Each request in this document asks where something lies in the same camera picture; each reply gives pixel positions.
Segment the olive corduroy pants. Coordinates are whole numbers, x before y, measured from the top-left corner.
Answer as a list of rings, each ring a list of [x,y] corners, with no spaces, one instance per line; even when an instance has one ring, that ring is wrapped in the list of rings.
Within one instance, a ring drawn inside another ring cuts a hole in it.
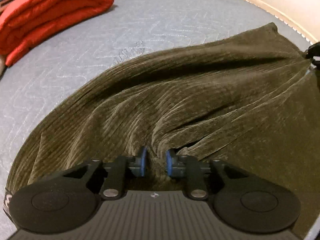
[[[6,191],[143,146],[150,152],[148,190],[173,190],[164,171],[173,148],[292,190],[302,204],[293,230],[304,237],[319,215],[318,75],[273,23],[131,59],[86,83],[36,126]]]

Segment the red folded quilt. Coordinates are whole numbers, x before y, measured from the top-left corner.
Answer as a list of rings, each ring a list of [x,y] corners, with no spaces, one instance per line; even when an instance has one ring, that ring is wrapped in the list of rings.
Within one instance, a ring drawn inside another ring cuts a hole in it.
[[[15,0],[1,14],[1,56],[12,66],[34,47],[110,9],[114,0]]]

